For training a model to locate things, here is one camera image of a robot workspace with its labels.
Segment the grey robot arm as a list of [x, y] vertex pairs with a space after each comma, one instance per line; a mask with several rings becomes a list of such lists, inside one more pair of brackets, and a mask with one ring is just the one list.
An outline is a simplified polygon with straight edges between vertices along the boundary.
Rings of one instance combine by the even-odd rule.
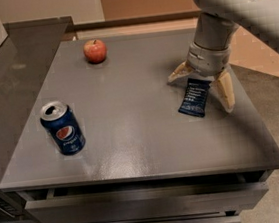
[[235, 105], [234, 88], [228, 67], [230, 42], [234, 32], [244, 27], [279, 54], [279, 0], [193, 0], [200, 8], [194, 41], [187, 60], [168, 81], [188, 77], [195, 72], [212, 76], [226, 111]]

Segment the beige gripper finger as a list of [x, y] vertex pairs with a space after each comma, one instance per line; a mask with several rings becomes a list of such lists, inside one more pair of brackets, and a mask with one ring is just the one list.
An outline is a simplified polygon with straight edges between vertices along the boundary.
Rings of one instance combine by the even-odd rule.
[[231, 112], [235, 107], [235, 97], [230, 73], [225, 69], [215, 76], [214, 81], [222, 107], [226, 112]]
[[167, 82], [173, 83], [177, 79], [189, 76], [192, 70], [193, 68], [187, 62], [182, 62], [175, 70], [173, 70], [173, 72], [168, 77]]

